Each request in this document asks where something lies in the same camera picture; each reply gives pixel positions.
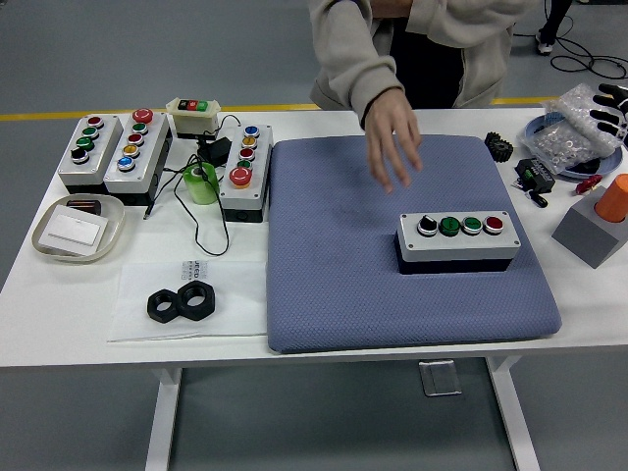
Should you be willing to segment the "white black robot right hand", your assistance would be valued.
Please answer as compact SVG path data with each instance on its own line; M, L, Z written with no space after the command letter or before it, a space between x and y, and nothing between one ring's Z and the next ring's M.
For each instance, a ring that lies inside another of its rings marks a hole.
M627 146L627 87L601 83L599 94L593 102L599 108L592 109L590 116L597 121L597 128L616 137Z

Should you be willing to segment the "person's hand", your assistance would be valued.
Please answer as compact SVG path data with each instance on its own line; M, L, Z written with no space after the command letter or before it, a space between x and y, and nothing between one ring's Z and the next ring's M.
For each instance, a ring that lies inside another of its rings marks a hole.
M387 163L401 185L410 186L406 163L417 172L423 170L418 152L422 135L416 115L401 89L388 89L373 100L365 117L364 131L369 170L384 192L393 191Z

